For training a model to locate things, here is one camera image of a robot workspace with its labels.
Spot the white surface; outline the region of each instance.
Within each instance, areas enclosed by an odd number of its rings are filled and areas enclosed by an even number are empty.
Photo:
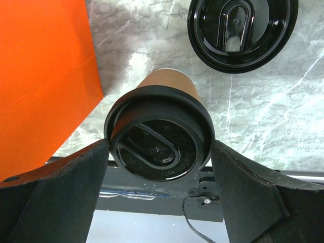
[[[216,243],[229,243],[225,223],[191,220]],[[96,210],[87,243],[206,243],[182,216]]]

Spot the brown paper cup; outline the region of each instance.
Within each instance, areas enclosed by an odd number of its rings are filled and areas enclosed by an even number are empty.
[[[161,85],[175,88],[186,92],[200,101],[196,87],[191,79],[186,74],[176,69],[162,68],[154,71],[138,85],[138,88],[149,85]]]

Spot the screw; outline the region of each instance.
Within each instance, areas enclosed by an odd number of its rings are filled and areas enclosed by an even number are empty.
[[[206,204],[210,204],[212,201],[210,200],[210,199],[208,199],[208,198],[206,198],[205,200],[204,200],[204,203],[206,203]]]

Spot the orange paper bag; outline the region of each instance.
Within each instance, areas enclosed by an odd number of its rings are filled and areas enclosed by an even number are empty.
[[[84,0],[0,9],[1,181],[44,165],[103,94]]]

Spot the coffee cup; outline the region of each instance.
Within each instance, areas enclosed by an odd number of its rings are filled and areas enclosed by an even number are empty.
[[[170,68],[148,75],[110,110],[104,135],[117,164],[152,181],[174,181],[210,159],[213,122],[184,73]]]

